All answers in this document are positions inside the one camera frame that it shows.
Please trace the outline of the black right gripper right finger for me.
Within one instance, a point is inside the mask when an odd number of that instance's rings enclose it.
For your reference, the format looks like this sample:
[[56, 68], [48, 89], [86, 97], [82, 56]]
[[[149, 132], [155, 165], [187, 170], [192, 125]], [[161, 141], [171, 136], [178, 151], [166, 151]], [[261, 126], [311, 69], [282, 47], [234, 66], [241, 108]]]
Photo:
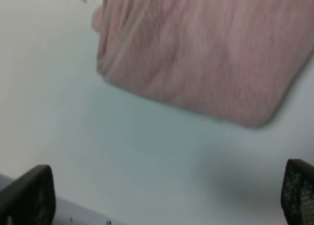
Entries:
[[281, 208], [288, 225], [314, 224], [314, 167], [289, 159], [281, 188]]

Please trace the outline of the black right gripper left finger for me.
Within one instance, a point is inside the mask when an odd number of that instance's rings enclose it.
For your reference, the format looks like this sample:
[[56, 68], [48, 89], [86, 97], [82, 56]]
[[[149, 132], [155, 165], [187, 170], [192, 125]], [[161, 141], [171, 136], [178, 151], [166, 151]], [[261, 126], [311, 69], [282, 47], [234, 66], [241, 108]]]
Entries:
[[56, 212], [52, 169], [37, 165], [0, 191], [2, 225], [51, 225]]

